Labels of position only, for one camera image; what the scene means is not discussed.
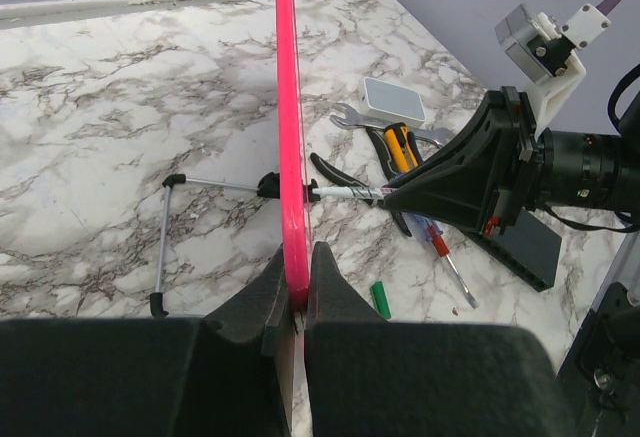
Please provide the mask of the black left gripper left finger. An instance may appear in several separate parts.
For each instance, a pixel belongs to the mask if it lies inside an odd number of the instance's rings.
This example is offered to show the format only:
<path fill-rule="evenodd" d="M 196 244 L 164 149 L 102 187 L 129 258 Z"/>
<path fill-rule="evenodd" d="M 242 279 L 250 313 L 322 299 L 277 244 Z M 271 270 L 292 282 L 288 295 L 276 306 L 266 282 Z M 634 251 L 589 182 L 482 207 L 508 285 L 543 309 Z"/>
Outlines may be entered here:
<path fill-rule="evenodd" d="M 293 344 L 274 255 L 204 317 L 1 324 L 5 436 L 287 436 Z"/>

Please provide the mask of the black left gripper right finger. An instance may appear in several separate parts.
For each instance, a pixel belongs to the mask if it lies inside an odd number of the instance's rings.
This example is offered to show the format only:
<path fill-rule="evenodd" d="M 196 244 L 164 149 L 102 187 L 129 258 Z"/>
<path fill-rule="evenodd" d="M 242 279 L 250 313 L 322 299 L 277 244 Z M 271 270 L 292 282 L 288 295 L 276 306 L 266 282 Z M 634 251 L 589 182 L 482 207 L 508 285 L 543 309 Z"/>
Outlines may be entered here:
<path fill-rule="evenodd" d="M 382 318 L 324 242 L 311 264 L 305 366 L 317 436 L 561 436 L 565 400 L 529 331 Z"/>

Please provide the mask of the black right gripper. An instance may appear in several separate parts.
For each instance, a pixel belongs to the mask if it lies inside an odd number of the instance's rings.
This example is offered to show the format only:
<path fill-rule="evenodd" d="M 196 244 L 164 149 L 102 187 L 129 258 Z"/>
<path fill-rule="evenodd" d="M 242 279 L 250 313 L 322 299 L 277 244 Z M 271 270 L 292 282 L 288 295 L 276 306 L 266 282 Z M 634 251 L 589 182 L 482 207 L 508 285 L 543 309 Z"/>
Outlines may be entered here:
<path fill-rule="evenodd" d="M 535 130 L 526 93 L 487 92 L 448 144 L 389 184 L 385 208 L 484 235 L 504 233 L 524 206 L 580 231 L 599 228 L 554 209 L 612 211 L 620 232 L 639 230 L 638 150 L 620 136 L 551 130 L 537 145 Z"/>

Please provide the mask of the green marker cap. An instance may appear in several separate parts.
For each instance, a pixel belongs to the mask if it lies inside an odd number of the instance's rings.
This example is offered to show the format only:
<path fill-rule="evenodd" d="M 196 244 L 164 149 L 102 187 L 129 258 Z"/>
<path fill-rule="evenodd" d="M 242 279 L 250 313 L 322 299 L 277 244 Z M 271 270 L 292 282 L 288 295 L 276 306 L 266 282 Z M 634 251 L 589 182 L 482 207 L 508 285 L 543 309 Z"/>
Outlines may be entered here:
<path fill-rule="evenodd" d="M 385 320 L 389 320 L 391 318 L 391 311 L 383 283 L 381 281 L 376 281 L 370 287 L 370 293 L 376 312 Z"/>

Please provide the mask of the green whiteboard marker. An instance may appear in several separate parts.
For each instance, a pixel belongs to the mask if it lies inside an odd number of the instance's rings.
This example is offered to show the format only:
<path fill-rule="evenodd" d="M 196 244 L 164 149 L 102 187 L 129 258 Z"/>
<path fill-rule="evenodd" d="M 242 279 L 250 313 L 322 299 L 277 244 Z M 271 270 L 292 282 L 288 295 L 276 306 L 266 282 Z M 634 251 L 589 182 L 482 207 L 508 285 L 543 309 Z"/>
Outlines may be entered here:
<path fill-rule="evenodd" d="M 320 197 L 335 197 L 345 199 L 360 200 L 383 200 L 388 195 L 395 192 L 394 188 L 389 187 L 318 187 L 314 192 Z"/>

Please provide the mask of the pink framed whiteboard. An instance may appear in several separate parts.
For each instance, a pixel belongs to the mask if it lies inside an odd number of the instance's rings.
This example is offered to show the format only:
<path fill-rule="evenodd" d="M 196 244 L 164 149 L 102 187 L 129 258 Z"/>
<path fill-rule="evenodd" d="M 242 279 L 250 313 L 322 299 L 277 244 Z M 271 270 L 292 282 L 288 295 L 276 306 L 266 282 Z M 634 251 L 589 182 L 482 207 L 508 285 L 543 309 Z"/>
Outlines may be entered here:
<path fill-rule="evenodd" d="M 310 285 L 309 243 L 294 0 L 275 0 L 280 205 L 284 270 L 294 310 L 304 311 Z"/>

